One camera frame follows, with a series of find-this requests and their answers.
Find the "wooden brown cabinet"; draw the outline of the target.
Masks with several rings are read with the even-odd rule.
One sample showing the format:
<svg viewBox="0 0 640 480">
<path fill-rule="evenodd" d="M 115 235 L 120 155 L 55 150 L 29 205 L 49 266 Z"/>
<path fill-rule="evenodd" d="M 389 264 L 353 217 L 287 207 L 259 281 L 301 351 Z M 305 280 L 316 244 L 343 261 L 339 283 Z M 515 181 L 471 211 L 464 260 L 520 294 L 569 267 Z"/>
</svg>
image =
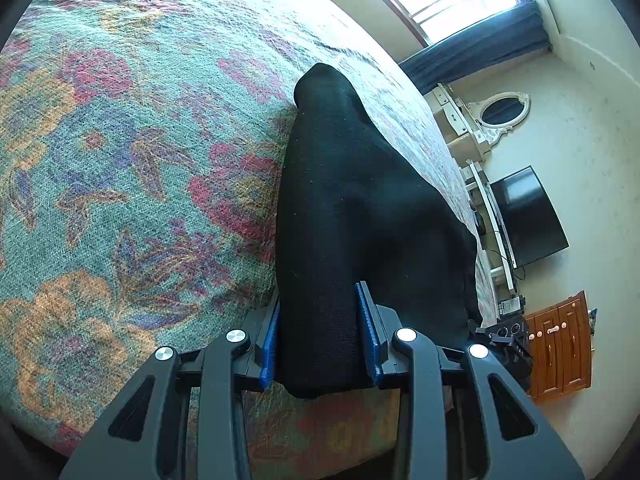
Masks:
<svg viewBox="0 0 640 480">
<path fill-rule="evenodd" d="M 544 404 L 591 387 L 591 328 L 586 294 L 525 315 L 534 358 L 529 396 Z"/>
</svg>

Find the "black flat screen television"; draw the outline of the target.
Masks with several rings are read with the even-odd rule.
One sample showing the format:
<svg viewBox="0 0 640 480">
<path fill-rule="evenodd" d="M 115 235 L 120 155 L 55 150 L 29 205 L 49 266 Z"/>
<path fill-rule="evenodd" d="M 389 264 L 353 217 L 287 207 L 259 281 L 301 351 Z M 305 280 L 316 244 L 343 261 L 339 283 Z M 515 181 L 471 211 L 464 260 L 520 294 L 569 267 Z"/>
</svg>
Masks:
<svg viewBox="0 0 640 480">
<path fill-rule="evenodd" d="M 570 246 L 532 166 L 491 182 L 490 189 L 514 269 L 524 268 Z"/>
</svg>

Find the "white oval mirror dresser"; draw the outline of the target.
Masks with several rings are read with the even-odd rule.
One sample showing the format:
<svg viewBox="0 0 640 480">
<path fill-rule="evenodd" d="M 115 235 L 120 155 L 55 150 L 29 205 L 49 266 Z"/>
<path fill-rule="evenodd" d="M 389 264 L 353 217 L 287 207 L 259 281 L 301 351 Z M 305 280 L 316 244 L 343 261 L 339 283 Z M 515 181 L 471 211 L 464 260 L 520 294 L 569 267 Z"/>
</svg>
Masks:
<svg viewBox="0 0 640 480">
<path fill-rule="evenodd" d="M 459 167 L 484 162 L 501 138 L 524 122 L 532 102 L 527 93 L 514 91 L 465 102 L 449 84 L 438 84 L 425 99 Z"/>
</svg>

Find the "black pants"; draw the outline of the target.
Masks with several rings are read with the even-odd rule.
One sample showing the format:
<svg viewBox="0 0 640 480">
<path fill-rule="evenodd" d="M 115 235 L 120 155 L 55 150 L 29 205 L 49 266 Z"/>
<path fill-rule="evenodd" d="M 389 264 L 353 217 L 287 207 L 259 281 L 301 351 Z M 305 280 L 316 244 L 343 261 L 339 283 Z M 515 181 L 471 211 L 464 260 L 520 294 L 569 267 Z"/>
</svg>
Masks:
<svg viewBox="0 0 640 480">
<path fill-rule="evenodd" d="M 482 318 L 475 236 L 335 68 L 312 66 L 294 101 L 277 210 L 277 381 L 299 399 L 369 385 L 358 283 L 405 326 L 464 347 Z"/>
</svg>

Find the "dark blue curtain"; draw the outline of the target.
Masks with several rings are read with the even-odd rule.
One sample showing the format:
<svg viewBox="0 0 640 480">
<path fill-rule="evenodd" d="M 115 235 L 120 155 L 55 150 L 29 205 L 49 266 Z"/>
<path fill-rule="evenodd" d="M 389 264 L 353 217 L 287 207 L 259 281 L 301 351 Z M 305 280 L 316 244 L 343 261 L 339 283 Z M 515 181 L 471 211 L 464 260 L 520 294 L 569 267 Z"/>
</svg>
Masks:
<svg viewBox="0 0 640 480">
<path fill-rule="evenodd" d="M 421 94 L 512 58 L 551 47 L 539 6 L 523 2 L 416 52 L 399 67 Z"/>
</svg>

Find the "white tv stand shelf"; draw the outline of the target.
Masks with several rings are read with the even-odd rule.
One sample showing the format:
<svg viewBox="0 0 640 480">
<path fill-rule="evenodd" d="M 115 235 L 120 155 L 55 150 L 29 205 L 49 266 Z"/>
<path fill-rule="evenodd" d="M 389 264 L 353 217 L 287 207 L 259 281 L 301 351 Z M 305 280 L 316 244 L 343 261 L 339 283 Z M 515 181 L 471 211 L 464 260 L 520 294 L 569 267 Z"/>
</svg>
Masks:
<svg viewBox="0 0 640 480">
<path fill-rule="evenodd" d="M 473 208 L 482 216 L 487 240 L 484 252 L 491 262 L 490 276 L 497 295 L 499 318 L 524 312 L 525 300 L 518 293 L 518 277 L 515 274 L 515 258 L 506 232 L 497 199 L 480 162 L 466 161 L 461 169 L 466 190 Z"/>
</svg>

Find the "floral bedspread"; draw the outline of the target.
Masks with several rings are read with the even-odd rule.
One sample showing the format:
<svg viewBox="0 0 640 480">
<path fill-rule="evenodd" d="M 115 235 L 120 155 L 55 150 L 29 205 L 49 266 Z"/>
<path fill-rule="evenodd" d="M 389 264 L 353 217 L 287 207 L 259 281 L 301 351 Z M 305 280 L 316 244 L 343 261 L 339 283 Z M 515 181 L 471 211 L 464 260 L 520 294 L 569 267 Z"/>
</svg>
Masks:
<svg viewBox="0 0 640 480">
<path fill-rule="evenodd" d="M 32 0 L 1 51 L 1 415 L 30 468 L 59 472 L 156 348 L 267 301 L 318 63 L 471 223 L 425 100 L 330 0 Z"/>
</svg>

